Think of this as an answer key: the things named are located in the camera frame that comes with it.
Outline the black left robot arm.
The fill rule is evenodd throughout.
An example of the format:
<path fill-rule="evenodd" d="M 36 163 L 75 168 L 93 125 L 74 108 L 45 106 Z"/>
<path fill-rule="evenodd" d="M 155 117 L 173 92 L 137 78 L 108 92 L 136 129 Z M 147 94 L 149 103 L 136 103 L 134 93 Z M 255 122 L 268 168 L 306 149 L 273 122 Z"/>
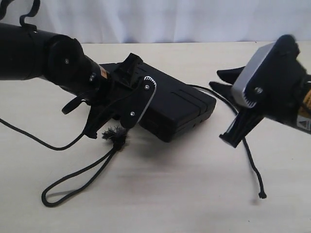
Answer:
<path fill-rule="evenodd" d="M 140 62 L 138 56 L 130 54 L 108 71 L 69 36 L 5 23 L 0 26 L 1 80 L 40 78 L 73 94 L 74 99 L 62 112 L 69 114 L 81 103 L 89 105 L 82 131 L 89 138 L 96 138 L 98 130 L 113 117 L 119 117 L 126 129 L 141 120 L 152 89 L 145 89 L 147 77 L 134 75 Z"/>

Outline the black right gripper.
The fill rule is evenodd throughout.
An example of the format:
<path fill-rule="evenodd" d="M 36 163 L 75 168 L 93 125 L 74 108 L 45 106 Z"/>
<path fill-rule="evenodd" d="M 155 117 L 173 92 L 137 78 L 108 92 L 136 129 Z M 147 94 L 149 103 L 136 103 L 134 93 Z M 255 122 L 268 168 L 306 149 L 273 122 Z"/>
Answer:
<path fill-rule="evenodd" d="M 239 113 L 234 121 L 230 124 L 226 132 L 220 135 L 223 141 L 236 147 L 264 118 L 271 119 L 304 133 L 309 132 L 307 101 L 309 94 L 309 75 L 297 58 L 296 60 L 300 68 L 296 73 L 297 80 L 288 89 L 283 87 L 265 96 L 253 108 L 245 108 L 235 102 L 231 94 L 232 85 L 218 82 L 209 83 L 209 86 L 214 92 L 229 101 L 235 108 L 239 108 Z M 216 73 L 222 81 L 234 83 L 244 68 L 245 66 L 217 70 Z"/>

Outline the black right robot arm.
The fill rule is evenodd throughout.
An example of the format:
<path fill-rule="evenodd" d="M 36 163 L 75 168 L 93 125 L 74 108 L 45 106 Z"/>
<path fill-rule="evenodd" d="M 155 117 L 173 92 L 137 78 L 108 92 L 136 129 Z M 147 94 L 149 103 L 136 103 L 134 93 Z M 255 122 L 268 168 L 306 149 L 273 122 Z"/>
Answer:
<path fill-rule="evenodd" d="M 235 148 L 264 118 L 311 132 L 311 76 L 299 54 L 294 36 L 285 34 L 259 47 L 245 66 L 217 71 L 222 83 L 209 86 L 238 110 L 223 141 Z"/>

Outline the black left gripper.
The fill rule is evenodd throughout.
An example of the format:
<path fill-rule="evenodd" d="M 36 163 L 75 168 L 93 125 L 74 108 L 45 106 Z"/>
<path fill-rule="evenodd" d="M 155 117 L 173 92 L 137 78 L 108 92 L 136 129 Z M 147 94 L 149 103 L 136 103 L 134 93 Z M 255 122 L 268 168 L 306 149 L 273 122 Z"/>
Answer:
<path fill-rule="evenodd" d="M 114 115 L 112 110 L 107 110 L 103 106 L 124 98 L 137 89 L 141 83 L 137 68 L 142 62 L 138 55 L 130 53 L 122 62 L 99 64 L 100 76 L 96 79 L 99 88 L 92 98 L 92 107 L 85 125 L 85 136 L 97 139 L 98 130 Z M 145 104 L 138 102 L 126 105 L 120 118 L 121 126 L 126 129 L 133 128 L 142 118 L 145 107 Z"/>

